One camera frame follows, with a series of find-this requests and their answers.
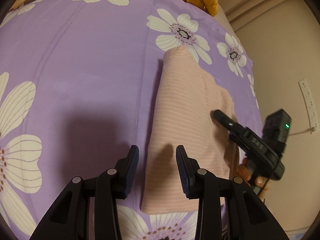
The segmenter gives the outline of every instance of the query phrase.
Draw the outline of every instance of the bed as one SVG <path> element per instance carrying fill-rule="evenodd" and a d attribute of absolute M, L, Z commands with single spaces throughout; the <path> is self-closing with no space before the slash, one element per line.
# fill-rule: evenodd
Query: bed
<path fill-rule="evenodd" d="M 238 121 L 261 134 L 253 62 L 230 40 L 223 12 L 214 19 L 182 0 L 36 0 L 8 15 L 0 27 L 0 213 L 16 238 L 29 239 L 74 176 L 95 177 L 137 145 L 135 184 L 118 205 L 132 228 L 144 222 L 124 238 L 173 239 L 157 228 L 176 227 L 185 232 L 177 240 L 191 240 L 195 213 L 140 211 L 145 159 L 162 58 L 179 34 L 197 37 L 200 48 L 188 44 L 194 59 L 228 90 Z M 236 47 L 242 61 L 218 43 Z"/>

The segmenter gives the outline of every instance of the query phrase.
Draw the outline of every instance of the power strip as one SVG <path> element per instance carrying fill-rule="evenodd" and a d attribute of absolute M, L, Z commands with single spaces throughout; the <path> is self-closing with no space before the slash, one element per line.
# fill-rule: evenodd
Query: power strip
<path fill-rule="evenodd" d="M 304 102 L 306 103 L 311 133 L 317 132 L 319 130 L 318 117 L 316 113 L 315 103 L 313 101 L 307 80 L 304 79 L 299 81 L 299 86 L 304 98 Z"/>

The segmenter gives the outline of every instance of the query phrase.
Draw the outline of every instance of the hand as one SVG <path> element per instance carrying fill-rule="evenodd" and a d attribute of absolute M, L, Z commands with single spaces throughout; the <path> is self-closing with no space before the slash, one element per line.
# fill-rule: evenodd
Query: hand
<path fill-rule="evenodd" d="M 251 179 L 251 174 L 249 172 L 249 170 L 247 169 L 247 167 L 245 166 L 246 163 L 248 161 L 248 158 L 244 158 L 243 161 L 242 161 L 242 164 L 240 164 L 238 166 L 238 170 L 237 170 L 237 173 L 236 175 L 241 177 L 242 179 L 244 179 L 244 181 L 247 182 L 247 184 L 249 185 L 249 180 Z M 256 183 L 256 186 L 259 187 L 259 188 L 262 188 L 263 185 L 266 183 L 267 181 L 267 178 L 265 177 L 257 177 L 255 179 L 255 183 Z M 266 184 L 266 186 L 264 187 L 263 191 L 261 192 L 259 198 L 263 201 L 266 197 L 266 194 L 268 193 L 269 189 L 270 189 L 270 186 L 271 186 L 271 180 L 269 180 Z"/>

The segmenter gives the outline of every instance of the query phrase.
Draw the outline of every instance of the electrical socket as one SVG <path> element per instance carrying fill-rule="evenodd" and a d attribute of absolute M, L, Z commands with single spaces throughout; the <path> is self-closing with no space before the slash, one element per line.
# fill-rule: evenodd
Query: electrical socket
<path fill-rule="evenodd" d="M 313 129 L 311 133 L 317 132 L 319 130 L 319 123 L 318 123 L 318 117 L 316 113 L 316 107 L 315 103 L 313 101 L 307 80 L 301 80 L 299 81 L 299 86 L 304 98 L 304 102 L 306 103 L 308 117 L 309 117 L 309 123 L 310 123 L 310 129 Z"/>

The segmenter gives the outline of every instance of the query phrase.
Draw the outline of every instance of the pink garment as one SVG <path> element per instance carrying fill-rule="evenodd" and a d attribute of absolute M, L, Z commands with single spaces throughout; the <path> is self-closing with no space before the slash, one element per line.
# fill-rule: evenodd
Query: pink garment
<path fill-rule="evenodd" d="M 200 68 L 187 47 L 167 51 L 148 147 L 143 212 L 198 209 L 198 200 L 187 199 L 182 191 L 175 158 L 177 145 L 184 145 L 188 156 L 195 158 L 201 168 L 217 177 L 233 177 L 239 163 L 238 147 L 228 140 L 224 127 L 212 122 L 210 111 L 215 109 L 236 121 L 228 91 Z"/>

